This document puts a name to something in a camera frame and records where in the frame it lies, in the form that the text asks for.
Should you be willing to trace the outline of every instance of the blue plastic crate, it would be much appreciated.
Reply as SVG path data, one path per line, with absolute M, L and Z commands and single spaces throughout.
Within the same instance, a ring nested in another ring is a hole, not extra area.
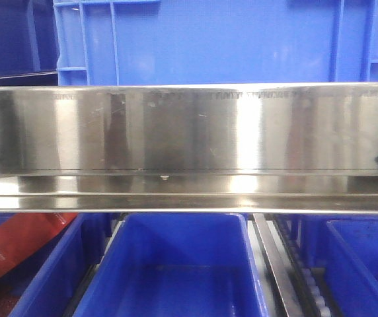
M 55 0 L 61 85 L 378 81 L 378 0 Z
M 378 316 L 378 221 L 332 221 L 326 281 L 345 317 Z
M 52 0 L 0 0 L 0 76 L 56 69 Z
M 297 237 L 301 258 L 307 267 L 325 267 L 329 249 L 327 221 L 378 220 L 378 215 L 298 215 Z
M 268 316 L 243 216 L 128 216 L 75 311 L 84 316 Z
M 12 214 L 0 214 L 0 224 Z M 0 279 L 19 296 L 9 317 L 61 317 L 88 268 L 104 253 L 109 214 L 80 214 L 61 234 Z

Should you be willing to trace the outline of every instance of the stainless steel rail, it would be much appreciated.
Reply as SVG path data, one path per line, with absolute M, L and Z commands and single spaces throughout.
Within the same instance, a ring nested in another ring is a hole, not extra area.
M 0 209 L 378 212 L 378 83 L 0 88 Z
M 266 264 L 272 273 L 277 286 L 284 311 L 287 317 L 304 317 L 296 291 L 290 281 L 287 270 L 276 247 L 273 236 L 268 228 L 264 215 L 254 215 L 254 228 L 258 240 L 261 241 L 266 256 Z

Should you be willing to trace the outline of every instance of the red package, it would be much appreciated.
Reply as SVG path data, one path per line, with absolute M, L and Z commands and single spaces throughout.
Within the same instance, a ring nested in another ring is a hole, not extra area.
M 59 234 L 76 213 L 18 213 L 0 225 L 0 277 Z

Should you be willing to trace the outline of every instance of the blue container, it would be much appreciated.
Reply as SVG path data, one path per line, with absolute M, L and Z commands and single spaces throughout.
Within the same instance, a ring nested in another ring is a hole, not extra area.
M 0 214 L 0 224 L 11 214 Z M 61 234 L 0 279 L 19 296 L 9 317 L 61 317 L 88 268 L 104 253 L 109 214 L 80 214 Z
M 74 314 L 84 316 L 268 316 L 243 216 L 128 216 Z
M 378 316 L 378 221 L 332 221 L 326 281 L 345 317 Z
M 54 0 L 61 85 L 378 81 L 378 0 Z
M 301 258 L 307 267 L 325 267 L 329 249 L 329 231 L 326 226 L 331 220 L 378 220 L 378 215 L 299 215 L 300 237 L 298 246 Z
M 56 69 L 52 0 L 0 0 L 0 76 Z

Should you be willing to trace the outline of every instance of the metal strip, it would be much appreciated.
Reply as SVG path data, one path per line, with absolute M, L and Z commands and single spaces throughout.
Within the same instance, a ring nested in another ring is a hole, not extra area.
M 304 317 L 301 304 L 299 303 L 295 289 L 293 288 L 289 275 L 287 274 L 264 215 L 254 215 L 254 228 L 258 241 L 260 241 L 264 247 L 266 253 L 266 256 L 264 257 L 266 265 L 269 267 L 274 281 L 276 282 L 287 317 Z

